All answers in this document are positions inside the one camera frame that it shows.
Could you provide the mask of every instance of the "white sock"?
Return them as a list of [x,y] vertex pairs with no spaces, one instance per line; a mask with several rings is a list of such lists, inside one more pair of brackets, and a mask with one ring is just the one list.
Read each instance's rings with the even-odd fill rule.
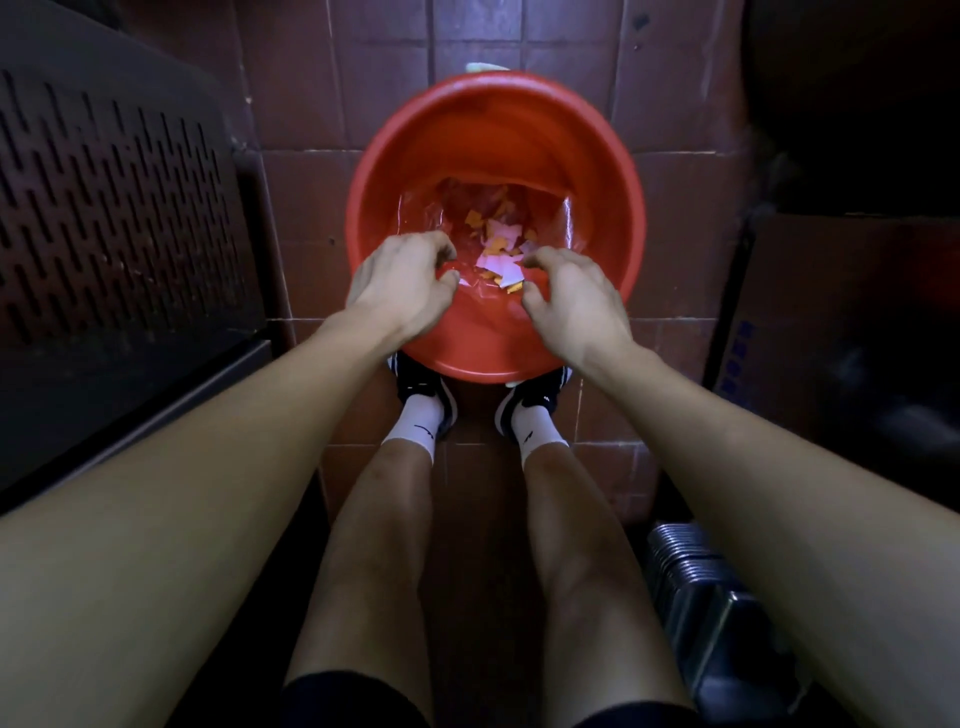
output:
[[430,453],[432,463],[433,453],[437,449],[437,430],[443,420],[444,404],[439,397],[410,395],[407,403],[403,405],[396,425],[390,430],[390,434],[383,438],[383,442],[409,440],[417,443]]
[[524,407],[518,404],[510,418],[516,441],[520,443],[520,467],[526,465],[530,453],[541,445],[548,443],[563,443],[566,440],[560,436],[557,428],[550,419],[546,407]]

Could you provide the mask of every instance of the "black shorts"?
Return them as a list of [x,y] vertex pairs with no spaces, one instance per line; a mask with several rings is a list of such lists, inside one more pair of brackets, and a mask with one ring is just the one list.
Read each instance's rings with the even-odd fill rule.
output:
[[[390,725],[428,728],[426,718],[399,691],[357,672],[303,675],[280,696],[281,728]],[[590,716],[578,728],[700,728],[700,717],[666,703],[627,703]]]

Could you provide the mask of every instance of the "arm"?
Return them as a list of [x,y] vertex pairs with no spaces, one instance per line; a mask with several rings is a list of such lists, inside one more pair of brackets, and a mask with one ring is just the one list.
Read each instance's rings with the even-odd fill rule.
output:
[[956,723],[960,517],[673,372],[586,258],[528,264],[550,275],[551,303],[524,291],[547,346],[620,405],[821,678],[873,723]]
[[166,720],[353,396],[450,305],[449,240],[406,237],[303,345],[0,522],[0,723]]

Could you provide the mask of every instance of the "brown tile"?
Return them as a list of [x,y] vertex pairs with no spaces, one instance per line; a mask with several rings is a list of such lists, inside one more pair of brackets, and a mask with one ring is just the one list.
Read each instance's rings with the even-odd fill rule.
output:
[[235,146],[256,147],[230,0],[121,0],[117,10],[138,40],[213,76]]
[[724,0],[627,0],[623,42],[703,48],[722,5]]
[[577,417],[580,415],[580,392],[584,386],[581,376],[574,374],[566,383],[557,398],[557,411],[553,413],[553,424],[568,443],[576,439]]
[[[360,473],[364,471],[379,445],[331,445],[321,456],[320,475],[324,485],[326,512],[333,523],[347,496],[353,490]],[[433,471],[430,474],[432,488],[437,490],[446,484],[446,444],[437,445],[433,458]]]
[[638,445],[575,445],[573,452],[590,477],[613,505],[633,490],[634,462]]
[[470,62],[493,63],[505,68],[520,68],[519,43],[437,43],[434,50],[433,75],[435,81],[448,79],[464,72]]
[[396,378],[386,365],[377,367],[330,438],[331,445],[378,445],[400,416]]
[[[634,341],[647,349],[656,350],[659,342],[659,321],[631,321]],[[634,427],[599,389],[584,382],[580,397],[580,418],[577,422],[578,443],[639,442]]]
[[427,0],[331,0],[333,35],[343,40],[426,40]]
[[527,0],[528,40],[615,40],[621,0]]
[[715,321],[664,321],[660,332],[660,358],[682,375],[698,384],[704,366]]
[[720,152],[745,149],[750,144],[750,125],[741,67],[740,30],[744,0],[727,0],[713,43],[713,67],[707,103],[710,146]]
[[619,408],[599,389],[584,382],[580,397],[578,443],[635,443],[640,438]]
[[543,597],[516,448],[449,445],[420,582],[436,724],[540,724]]
[[291,321],[268,320],[267,338],[273,344],[274,358],[286,354],[297,345],[294,325]]
[[617,496],[611,505],[618,521],[634,525],[650,521],[654,500],[647,496]]
[[237,170],[240,199],[267,318],[288,319],[290,302],[274,233],[274,215],[263,157],[253,150],[238,151],[233,153],[233,164]]
[[497,384],[474,384],[448,379],[450,392],[457,401],[457,424],[450,442],[458,444],[499,443],[503,440],[493,426],[496,408],[507,396],[507,388]]
[[429,84],[425,47],[341,43],[337,58],[352,147],[366,146],[394,111]]
[[689,48],[620,46],[612,123],[628,149],[709,147],[703,91],[706,68],[704,55]]
[[326,4],[236,0],[236,10],[260,145],[342,148]]
[[324,319],[297,319],[290,322],[293,324],[294,341],[297,344],[302,344],[313,336],[323,322]]
[[637,318],[715,318],[747,189],[742,156],[634,157],[647,208],[640,275],[627,303]]
[[520,40],[521,0],[434,0],[437,40]]
[[[577,411],[580,406],[581,378],[574,376],[557,401],[553,423],[567,442],[573,442],[577,426]],[[496,408],[507,396],[508,390],[499,384],[474,384],[473,382],[448,379],[450,392],[457,401],[459,411],[457,424],[450,433],[450,441],[462,445],[505,442],[493,423]]]
[[615,45],[534,46],[526,70],[573,89],[606,114],[615,55]]
[[290,310],[297,319],[324,319],[347,302],[350,267],[343,243],[280,243]]
[[634,479],[630,484],[631,497],[646,497],[653,500],[657,494],[657,481],[660,479],[660,463],[647,448],[641,444],[636,450]]
[[344,243],[344,215],[358,152],[264,152],[276,237]]
[[630,333],[644,349],[656,350],[660,345],[660,322],[646,319],[631,319]]
[[347,501],[353,484],[376,454],[377,445],[330,446],[320,461],[326,513],[333,523]]

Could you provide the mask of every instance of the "plastic bag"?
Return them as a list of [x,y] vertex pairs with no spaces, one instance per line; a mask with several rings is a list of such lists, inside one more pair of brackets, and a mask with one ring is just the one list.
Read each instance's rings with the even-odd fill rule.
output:
[[[520,305],[519,292],[508,293],[486,269],[477,266],[478,260],[483,264],[481,256],[489,252],[492,240],[499,232],[506,235],[508,242],[513,243],[508,252],[516,255],[515,263],[519,263],[521,248],[526,253],[549,245],[579,253],[586,245],[582,222],[569,196],[560,197],[522,184],[461,182],[453,178],[405,192],[396,212],[397,234],[442,230],[449,235],[457,249],[457,259],[446,263],[444,270],[454,268],[460,272],[458,299],[466,296],[474,303],[477,315],[501,328],[509,327],[511,321],[526,322],[528,318]],[[504,226],[512,232],[503,232]],[[516,226],[520,233],[511,241]],[[535,282],[549,297],[543,271],[519,270],[524,279]]]

